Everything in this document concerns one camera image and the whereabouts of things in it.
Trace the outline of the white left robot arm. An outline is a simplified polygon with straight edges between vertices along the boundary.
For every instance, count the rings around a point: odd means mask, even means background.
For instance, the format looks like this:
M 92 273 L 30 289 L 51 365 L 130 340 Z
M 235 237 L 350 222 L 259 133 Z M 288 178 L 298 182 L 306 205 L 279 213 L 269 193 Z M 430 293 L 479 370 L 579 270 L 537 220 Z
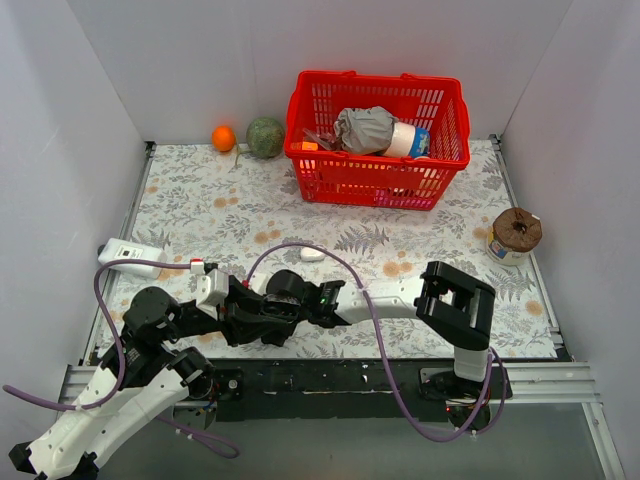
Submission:
M 14 467 L 38 479 L 93 479 L 113 453 L 167 408 L 184 399 L 216 402 L 229 381 L 179 339 L 220 331 L 233 345 L 266 332 L 264 298 L 236 278 L 180 303 L 159 287 L 139 291 L 124 326 L 88 384 L 39 438 L 9 452 Z

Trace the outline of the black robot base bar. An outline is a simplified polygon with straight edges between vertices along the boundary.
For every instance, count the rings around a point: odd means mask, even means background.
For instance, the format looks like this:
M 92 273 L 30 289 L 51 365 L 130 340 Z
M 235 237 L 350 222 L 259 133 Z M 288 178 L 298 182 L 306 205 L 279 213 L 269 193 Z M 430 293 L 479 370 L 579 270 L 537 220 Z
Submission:
M 284 419 L 391 419 L 446 422 L 450 407 L 470 408 L 483 384 L 457 378 L 450 360 L 217 360 L 214 391 L 176 406 L 180 420 L 214 423 Z

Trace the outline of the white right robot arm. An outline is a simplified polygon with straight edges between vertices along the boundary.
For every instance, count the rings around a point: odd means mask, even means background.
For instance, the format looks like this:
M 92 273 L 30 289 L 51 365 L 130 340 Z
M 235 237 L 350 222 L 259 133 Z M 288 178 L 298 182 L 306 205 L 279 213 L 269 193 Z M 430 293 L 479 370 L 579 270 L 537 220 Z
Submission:
M 296 298 L 298 319 L 326 329 L 369 321 L 371 308 L 380 320 L 420 320 L 454 347 L 452 383 L 460 395 L 475 397 L 489 384 L 496 291 L 447 263 L 432 261 L 418 277 L 367 288 L 344 281 L 314 285 L 289 270 L 253 274 L 249 286 L 258 294 Z

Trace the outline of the white earbud charging case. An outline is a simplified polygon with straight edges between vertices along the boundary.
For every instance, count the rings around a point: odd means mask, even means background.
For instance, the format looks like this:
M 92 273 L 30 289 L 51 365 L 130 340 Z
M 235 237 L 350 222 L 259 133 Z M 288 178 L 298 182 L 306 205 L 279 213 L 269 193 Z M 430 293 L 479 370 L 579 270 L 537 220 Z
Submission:
M 320 262 L 324 260 L 325 254 L 315 248 L 302 247 L 300 249 L 300 258 L 303 262 Z

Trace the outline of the white rectangular device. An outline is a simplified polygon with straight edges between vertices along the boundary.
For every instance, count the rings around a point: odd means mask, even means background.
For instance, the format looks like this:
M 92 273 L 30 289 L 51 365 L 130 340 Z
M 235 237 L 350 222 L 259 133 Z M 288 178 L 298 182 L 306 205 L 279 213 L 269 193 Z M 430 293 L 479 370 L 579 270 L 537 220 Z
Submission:
M 165 263 L 167 260 L 167 254 L 161 248 L 117 238 L 110 238 L 98 248 L 97 252 L 98 262 L 102 265 L 125 259 L 145 260 L 156 263 Z M 157 279 L 161 273 L 160 267 L 131 263 L 110 266 L 110 269 L 153 280 Z

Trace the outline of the orange item in basket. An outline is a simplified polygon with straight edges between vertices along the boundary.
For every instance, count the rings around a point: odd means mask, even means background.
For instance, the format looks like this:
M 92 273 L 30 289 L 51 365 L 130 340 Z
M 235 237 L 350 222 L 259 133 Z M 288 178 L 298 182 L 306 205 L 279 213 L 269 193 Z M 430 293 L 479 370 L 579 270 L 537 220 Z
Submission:
M 317 151 L 319 148 L 315 142 L 303 141 L 299 144 L 298 149 L 303 151 Z

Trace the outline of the green melon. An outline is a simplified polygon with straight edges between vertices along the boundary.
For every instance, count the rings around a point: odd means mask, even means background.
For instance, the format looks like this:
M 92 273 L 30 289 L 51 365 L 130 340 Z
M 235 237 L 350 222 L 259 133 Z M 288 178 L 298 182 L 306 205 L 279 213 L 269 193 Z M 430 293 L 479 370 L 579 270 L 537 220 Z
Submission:
M 246 141 L 250 152 L 259 159 L 278 156 L 284 145 L 285 130 L 271 117 L 258 117 L 248 126 Z

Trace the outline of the orange fruit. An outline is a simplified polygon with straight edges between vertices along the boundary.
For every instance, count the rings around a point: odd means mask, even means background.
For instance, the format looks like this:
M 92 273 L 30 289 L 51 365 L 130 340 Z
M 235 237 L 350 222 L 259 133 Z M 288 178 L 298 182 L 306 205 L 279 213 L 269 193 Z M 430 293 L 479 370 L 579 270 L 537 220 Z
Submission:
M 220 125 L 212 131 L 211 143 L 216 150 L 226 153 L 235 147 L 237 141 L 231 127 L 228 125 Z

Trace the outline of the grey crumpled bag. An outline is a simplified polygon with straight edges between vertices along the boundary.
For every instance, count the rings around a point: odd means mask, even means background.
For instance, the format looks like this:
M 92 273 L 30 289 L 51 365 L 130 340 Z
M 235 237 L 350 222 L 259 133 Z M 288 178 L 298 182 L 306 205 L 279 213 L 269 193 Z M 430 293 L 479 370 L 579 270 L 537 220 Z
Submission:
M 344 151 L 368 155 L 386 150 L 398 119 L 385 108 L 344 108 L 334 121 L 336 140 Z

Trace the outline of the pink blue cup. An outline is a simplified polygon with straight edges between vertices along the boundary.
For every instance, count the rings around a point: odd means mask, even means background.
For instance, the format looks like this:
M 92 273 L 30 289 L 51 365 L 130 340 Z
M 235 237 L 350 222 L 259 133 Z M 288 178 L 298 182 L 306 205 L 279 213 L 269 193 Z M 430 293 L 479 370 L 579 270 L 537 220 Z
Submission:
M 396 122 L 389 147 L 382 155 L 390 158 L 428 157 L 431 137 L 428 130 L 414 125 Z

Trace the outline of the jar with brown lid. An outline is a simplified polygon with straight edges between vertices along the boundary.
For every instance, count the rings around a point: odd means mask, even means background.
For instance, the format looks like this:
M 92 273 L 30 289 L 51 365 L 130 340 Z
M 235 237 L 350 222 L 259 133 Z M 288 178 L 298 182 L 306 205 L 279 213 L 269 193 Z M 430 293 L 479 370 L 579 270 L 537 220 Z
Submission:
M 520 207 L 503 211 L 487 236 L 486 251 L 496 263 L 519 266 L 529 257 L 543 236 L 539 217 Z

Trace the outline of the red plastic shopping basket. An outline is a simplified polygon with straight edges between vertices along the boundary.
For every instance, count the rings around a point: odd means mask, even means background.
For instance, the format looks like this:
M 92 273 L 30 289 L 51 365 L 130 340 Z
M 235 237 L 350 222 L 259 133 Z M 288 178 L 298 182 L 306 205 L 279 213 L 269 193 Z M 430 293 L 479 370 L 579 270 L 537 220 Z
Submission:
M 454 78 L 304 71 L 284 150 L 306 201 L 430 210 L 468 166 L 469 138 Z

